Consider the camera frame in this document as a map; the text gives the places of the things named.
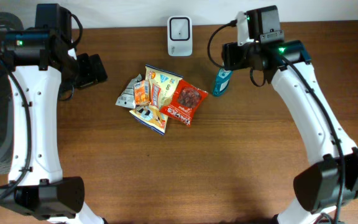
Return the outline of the blue liquid bottle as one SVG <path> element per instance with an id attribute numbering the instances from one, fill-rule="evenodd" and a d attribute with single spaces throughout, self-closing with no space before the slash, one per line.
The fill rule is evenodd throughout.
<path id="1" fill-rule="evenodd" d="M 233 71 L 231 70 L 219 69 L 213 85 L 213 96 L 221 96 L 226 92 L 232 74 Z"/>

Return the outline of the grey orange snack packet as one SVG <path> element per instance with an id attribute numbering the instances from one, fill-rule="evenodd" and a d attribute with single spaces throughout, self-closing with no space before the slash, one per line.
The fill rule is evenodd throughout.
<path id="1" fill-rule="evenodd" d="M 150 103 L 150 84 L 141 74 L 133 78 L 116 100 L 116 106 L 135 109 Z"/>

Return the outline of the yellow cookie snack bag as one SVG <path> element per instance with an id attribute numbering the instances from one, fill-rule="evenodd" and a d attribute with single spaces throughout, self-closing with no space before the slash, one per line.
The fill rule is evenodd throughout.
<path id="1" fill-rule="evenodd" d="M 149 84 L 149 102 L 137 105 L 135 109 L 129 112 L 141 124 L 164 135 L 168 116 L 160 112 L 160 109 L 171 102 L 178 83 L 183 77 L 147 64 L 145 69 L 145 80 L 136 83 L 135 87 L 138 90 L 142 87 L 142 93 L 145 94 L 146 84 Z"/>

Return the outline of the red snack bag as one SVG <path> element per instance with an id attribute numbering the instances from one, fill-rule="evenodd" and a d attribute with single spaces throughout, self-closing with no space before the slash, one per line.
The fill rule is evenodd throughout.
<path id="1" fill-rule="evenodd" d="M 171 102 L 161 107 L 160 112 L 191 126 L 196 110 L 207 96 L 208 92 L 180 80 Z"/>

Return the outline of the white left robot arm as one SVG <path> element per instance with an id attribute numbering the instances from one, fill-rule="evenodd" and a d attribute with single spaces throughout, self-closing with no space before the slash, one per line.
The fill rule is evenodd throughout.
<path id="1" fill-rule="evenodd" d="M 102 83 L 99 55 L 77 55 L 72 24 L 59 4 L 38 4 L 35 26 L 10 31 L 1 63 L 12 88 L 13 159 L 0 207 L 50 223 L 104 223 L 85 203 L 81 177 L 64 177 L 57 147 L 57 103 L 63 93 Z"/>

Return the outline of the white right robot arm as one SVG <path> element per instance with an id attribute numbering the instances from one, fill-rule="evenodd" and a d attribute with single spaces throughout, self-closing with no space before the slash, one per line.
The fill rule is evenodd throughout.
<path id="1" fill-rule="evenodd" d="M 358 147 L 328 105 L 314 74 L 311 57 L 299 41 L 236 42 L 223 45 L 226 70 L 261 71 L 264 81 L 285 102 L 301 134 L 310 163 L 293 180 L 295 199 L 272 223 L 317 223 L 358 198 Z"/>

